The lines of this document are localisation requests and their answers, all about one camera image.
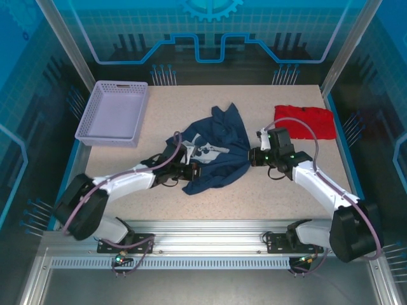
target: beige tabletop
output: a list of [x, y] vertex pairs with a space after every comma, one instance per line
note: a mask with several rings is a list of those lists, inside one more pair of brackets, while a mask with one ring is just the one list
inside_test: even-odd
[[[235, 103], [252, 147], [259, 146], [256, 131], [268, 125], [276, 105], [324, 107], [318, 86], [157, 86], [150, 98], [139, 145], [135, 149], [93, 147], [86, 173], [105, 176], [131, 168], [161, 153], [174, 131], [210, 116], [210, 109], [226, 110]], [[294, 140], [296, 151], [314, 155], [314, 142]], [[349, 190], [338, 147], [321, 140], [319, 167]], [[233, 184], [188, 196], [177, 187], [158, 186], [122, 197], [106, 208], [108, 215], [125, 220], [258, 220], [326, 218], [328, 214], [302, 187], [289, 179], [272, 181], [266, 167], [252, 168]]]

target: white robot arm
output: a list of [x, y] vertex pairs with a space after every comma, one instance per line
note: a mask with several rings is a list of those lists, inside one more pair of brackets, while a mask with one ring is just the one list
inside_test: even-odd
[[[128, 226], [122, 220], [104, 215], [107, 204], [122, 196], [142, 189], [150, 189], [173, 180], [194, 180], [200, 176], [197, 163], [190, 163], [196, 151], [195, 146], [181, 144], [176, 152], [176, 146], [169, 145], [162, 154], [142, 161], [135, 167], [122, 173], [91, 179], [85, 174], [78, 175], [69, 184], [54, 209], [54, 216], [67, 225], [69, 232], [77, 239], [84, 240], [95, 236], [112, 243], [120, 243], [129, 232]], [[168, 161], [165, 166], [158, 165]], [[101, 184], [72, 218], [79, 202], [91, 193], [95, 186]]]
[[[380, 214], [374, 203], [360, 200], [350, 194], [321, 172], [309, 155], [302, 151], [295, 152], [285, 128], [268, 131], [262, 129], [258, 132], [258, 137], [261, 147], [250, 150], [251, 165], [277, 168], [290, 180], [304, 187], [326, 209], [331, 218], [317, 222], [306, 219], [288, 226], [286, 237], [293, 249], [299, 244], [331, 248], [340, 260], [349, 262], [375, 251], [378, 248], [378, 240], [380, 245], [383, 245]], [[182, 145], [182, 149], [170, 163], [157, 170], [148, 170], [167, 160], [174, 149], [175, 146], [167, 146], [158, 159], [155, 159], [155, 156], [145, 160], [123, 175], [94, 179], [85, 174], [77, 176], [58, 202], [54, 215], [65, 224], [78, 201], [97, 184], [107, 181], [92, 193], [86, 204], [80, 208], [68, 225], [69, 232], [77, 240], [96, 236], [113, 243], [123, 242], [129, 233], [129, 227], [122, 220], [104, 215], [108, 203], [129, 193], [163, 184], [168, 179], [194, 180], [199, 177], [198, 165], [190, 164], [190, 158], [195, 153], [194, 146]], [[369, 228], [366, 221], [360, 217], [355, 205], [357, 209], [362, 210], [374, 229]]]
[[286, 236], [292, 248], [297, 244], [330, 248], [343, 262], [381, 248], [383, 237], [376, 204], [361, 200], [340, 187], [305, 152], [295, 152], [285, 128], [262, 129], [257, 135], [261, 146], [249, 152], [251, 165], [277, 168], [304, 187], [331, 218], [325, 221], [301, 220], [288, 226]]

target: lavender plastic basket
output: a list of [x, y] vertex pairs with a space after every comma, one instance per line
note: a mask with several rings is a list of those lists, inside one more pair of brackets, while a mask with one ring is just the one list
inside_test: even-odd
[[148, 85], [98, 81], [75, 137], [88, 146], [136, 147], [148, 102]]

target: gray floor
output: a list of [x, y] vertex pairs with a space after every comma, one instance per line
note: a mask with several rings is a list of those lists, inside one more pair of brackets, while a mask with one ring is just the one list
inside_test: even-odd
[[365, 262], [328, 260], [318, 275], [324, 278], [294, 278], [280, 270], [140, 270], [126, 278], [115, 278], [112, 272], [103, 270], [59, 269], [50, 277], [43, 305], [377, 304]]

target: red cloth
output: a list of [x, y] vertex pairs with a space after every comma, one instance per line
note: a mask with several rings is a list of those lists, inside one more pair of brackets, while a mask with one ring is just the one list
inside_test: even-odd
[[[274, 120], [290, 116], [308, 124], [318, 139], [332, 140], [336, 138], [333, 113], [317, 107], [275, 106]], [[301, 124], [294, 121], [278, 122], [276, 127], [288, 129], [292, 139], [312, 139], [311, 133]]]

